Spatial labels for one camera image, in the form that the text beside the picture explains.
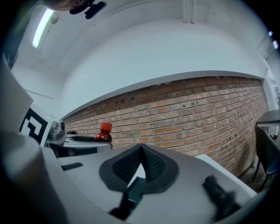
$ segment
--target black chair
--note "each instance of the black chair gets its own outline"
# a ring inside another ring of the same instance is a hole
[[[280,150],[271,137],[257,125],[255,126],[255,136],[256,152],[259,162],[252,182],[256,178],[259,164],[262,163],[264,172],[266,173],[266,179],[259,189],[259,191],[261,191],[266,184],[268,177],[271,177],[274,173],[280,170]]]

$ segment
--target brick wall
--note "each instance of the brick wall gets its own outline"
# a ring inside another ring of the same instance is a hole
[[[148,143],[195,156],[206,153],[235,175],[253,161],[256,120],[267,110],[262,82],[239,77],[186,79],[128,92],[65,119],[95,136],[112,123],[113,149]]]

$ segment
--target ceiling light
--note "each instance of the ceiling light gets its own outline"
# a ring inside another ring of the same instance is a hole
[[[37,30],[36,30],[36,33],[35,33],[35,36],[34,36],[34,39],[33,39],[33,43],[32,43],[32,46],[37,48],[38,45],[39,45],[39,42],[40,42],[40,39],[41,39],[41,36],[42,36],[42,33],[49,21],[49,19],[51,18],[52,14],[53,14],[53,10],[51,9],[47,9],[37,27]]]
[[[277,49],[278,48],[278,42],[275,40],[273,41],[273,45],[274,45],[274,48]]]

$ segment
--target gray surface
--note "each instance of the gray surface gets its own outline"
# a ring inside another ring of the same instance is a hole
[[[251,196],[233,180],[202,160],[151,146],[176,160],[180,174],[176,182],[164,193],[144,195],[127,221],[142,223],[213,223],[216,207],[202,187],[204,179],[214,174],[226,191],[235,191],[237,202],[244,205]],[[81,162],[83,167],[66,171],[77,188],[98,207],[108,211],[118,205],[121,193],[107,189],[99,177],[99,166],[124,150],[112,150],[100,154],[61,158],[62,165]]]
[[[280,123],[280,110],[272,110],[265,112],[256,124],[273,124]]]

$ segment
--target chair leg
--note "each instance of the chair leg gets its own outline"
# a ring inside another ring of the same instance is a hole
[[[264,180],[261,188],[259,189],[259,192],[263,189],[264,185],[266,184],[267,179],[268,179],[268,175],[266,175],[266,179]]]
[[[257,169],[255,170],[255,174],[254,174],[254,177],[253,177],[252,182],[254,182],[254,180],[255,180],[255,178],[256,178],[256,176],[257,176],[257,172],[258,172],[259,164],[260,164],[260,163],[261,163],[261,161],[259,160],[258,165],[257,165]]]

